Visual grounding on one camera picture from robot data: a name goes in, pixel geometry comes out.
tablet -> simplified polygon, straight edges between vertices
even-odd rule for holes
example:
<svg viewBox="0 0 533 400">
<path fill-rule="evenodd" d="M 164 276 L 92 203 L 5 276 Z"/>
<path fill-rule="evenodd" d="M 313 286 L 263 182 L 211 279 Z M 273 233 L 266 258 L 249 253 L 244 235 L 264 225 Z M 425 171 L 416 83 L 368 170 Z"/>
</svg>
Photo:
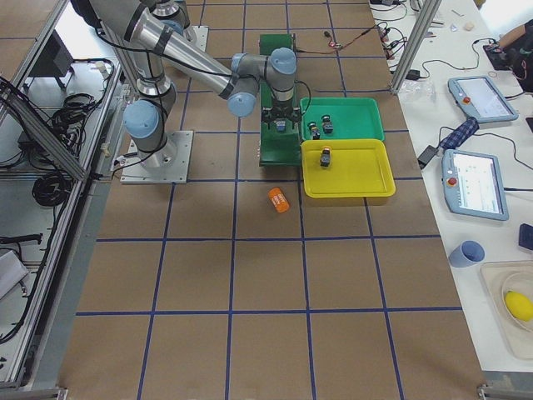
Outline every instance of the tablet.
<svg viewBox="0 0 533 400">
<path fill-rule="evenodd" d="M 489 77 L 454 77 L 448 81 L 448 89 L 459 108 L 478 123 L 518 118 L 515 109 Z"/>
<path fill-rule="evenodd" d="M 446 150 L 442 158 L 442 183 L 446 204 L 453 213 L 509 219 L 495 156 Z"/>
</svg>

blue patterned cloth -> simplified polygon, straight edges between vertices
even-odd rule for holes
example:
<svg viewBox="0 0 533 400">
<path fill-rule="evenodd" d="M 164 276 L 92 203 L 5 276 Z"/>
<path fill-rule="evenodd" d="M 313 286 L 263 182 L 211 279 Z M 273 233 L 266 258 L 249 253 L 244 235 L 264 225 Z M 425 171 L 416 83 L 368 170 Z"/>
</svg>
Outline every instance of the blue patterned cloth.
<svg viewBox="0 0 533 400">
<path fill-rule="evenodd" d="M 450 133 L 439 143 L 439 148 L 445 150 L 458 148 L 467 138 L 472 136 L 480 128 L 474 117 L 468 117 L 455 131 Z"/>
</svg>

yellow lemon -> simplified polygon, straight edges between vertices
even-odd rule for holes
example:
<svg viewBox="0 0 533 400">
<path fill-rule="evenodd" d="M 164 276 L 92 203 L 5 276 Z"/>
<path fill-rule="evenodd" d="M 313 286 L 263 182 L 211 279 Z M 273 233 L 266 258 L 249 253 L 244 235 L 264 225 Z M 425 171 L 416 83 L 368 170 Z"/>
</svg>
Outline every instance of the yellow lemon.
<svg viewBox="0 0 533 400">
<path fill-rule="evenodd" d="M 505 300 L 507 309 L 513 317 L 526 322 L 533 318 L 533 302 L 522 293 L 509 291 Z"/>
</svg>

person's arm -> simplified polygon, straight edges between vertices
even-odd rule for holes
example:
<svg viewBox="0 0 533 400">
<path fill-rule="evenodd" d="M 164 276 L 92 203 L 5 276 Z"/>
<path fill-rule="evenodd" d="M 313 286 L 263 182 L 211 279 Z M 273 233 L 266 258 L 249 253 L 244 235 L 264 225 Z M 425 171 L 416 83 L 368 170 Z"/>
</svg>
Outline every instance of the person's arm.
<svg viewBox="0 0 533 400">
<path fill-rule="evenodd" d="M 526 26 L 520 25 L 519 27 L 514 28 L 512 31 L 509 31 L 503 35 L 500 39 L 500 47 L 506 48 L 512 44 L 516 39 L 526 34 Z"/>
</svg>

beige tray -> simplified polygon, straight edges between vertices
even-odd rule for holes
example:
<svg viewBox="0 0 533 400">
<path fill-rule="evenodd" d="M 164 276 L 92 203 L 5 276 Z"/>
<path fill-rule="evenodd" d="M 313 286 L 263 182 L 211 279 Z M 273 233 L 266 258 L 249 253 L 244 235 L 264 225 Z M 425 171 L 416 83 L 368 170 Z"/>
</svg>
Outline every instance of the beige tray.
<svg viewBox="0 0 533 400">
<path fill-rule="evenodd" d="M 515 357 L 533 359 L 533 332 L 528 332 L 509 314 L 502 297 L 506 279 L 516 273 L 533 273 L 532 261 L 488 262 L 480 268 L 483 283 L 496 309 L 496 316 L 507 344 Z"/>
</svg>

